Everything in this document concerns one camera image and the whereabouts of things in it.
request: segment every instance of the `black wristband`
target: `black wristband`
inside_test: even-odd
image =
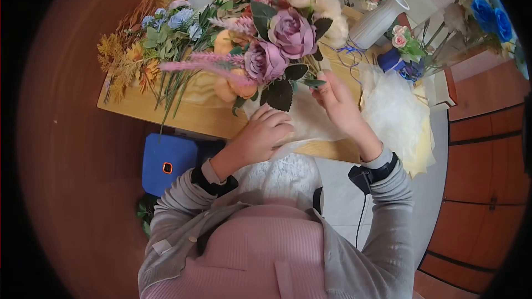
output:
[[[210,195],[217,197],[223,196],[238,187],[238,181],[233,176],[227,177],[226,183],[223,185],[209,183],[209,181],[203,175],[201,167],[197,167],[192,170],[190,179],[193,184],[203,188],[203,190]]]

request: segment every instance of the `black cable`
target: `black cable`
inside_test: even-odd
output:
[[[364,195],[364,204],[362,205],[362,212],[360,213],[360,220],[359,225],[356,227],[356,238],[355,238],[355,247],[359,248],[359,230],[360,230],[360,223],[362,223],[362,216],[364,215],[364,208],[365,208],[365,195]]]

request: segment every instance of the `pink sweater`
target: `pink sweater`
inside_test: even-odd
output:
[[[282,204],[234,213],[202,256],[187,257],[181,276],[151,285],[143,297],[326,298],[321,223],[275,203]]]

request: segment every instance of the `gray cardigan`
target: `gray cardigan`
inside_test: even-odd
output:
[[[385,147],[376,160],[363,165],[377,169],[391,159],[392,153]],[[220,184],[209,161],[202,171],[210,183]],[[190,176],[188,170],[157,201],[152,236],[138,274],[141,297],[150,285],[180,275],[199,236],[252,205],[242,197],[233,205],[211,209],[216,196],[192,184]],[[371,185],[374,217],[362,251],[340,236],[315,209],[307,209],[323,225],[324,285],[329,298],[412,298],[415,267],[409,181],[399,160],[386,179]]]

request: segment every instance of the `white tissue paper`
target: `white tissue paper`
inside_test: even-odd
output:
[[[423,87],[414,91],[411,81],[396,71],[384,73],[378,66],[357,66],[362,83],[362,116],[377,137],[403,162],[413,178],[435,163],[430,109]]]

